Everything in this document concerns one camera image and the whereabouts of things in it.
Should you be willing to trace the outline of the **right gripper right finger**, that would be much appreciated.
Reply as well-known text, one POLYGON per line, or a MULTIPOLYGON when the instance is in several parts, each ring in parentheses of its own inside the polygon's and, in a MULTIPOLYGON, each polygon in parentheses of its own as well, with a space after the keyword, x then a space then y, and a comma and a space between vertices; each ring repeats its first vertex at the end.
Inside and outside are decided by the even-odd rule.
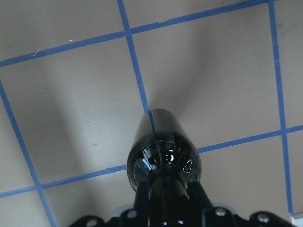
POLYGON ((188 183, 188 196, 189 202, 195 212, 202 212, 213 207, 201 183, 198 181, 188 183))

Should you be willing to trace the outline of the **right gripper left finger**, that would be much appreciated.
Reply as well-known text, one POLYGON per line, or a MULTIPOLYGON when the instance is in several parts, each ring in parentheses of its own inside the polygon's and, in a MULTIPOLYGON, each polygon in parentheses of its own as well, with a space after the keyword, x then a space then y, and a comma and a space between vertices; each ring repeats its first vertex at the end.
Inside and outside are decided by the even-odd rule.
POLYGON ((139 182, 136 190, 134 210, 138 227, 148 227, 149 224, 149 185, 146 181, 139 182))

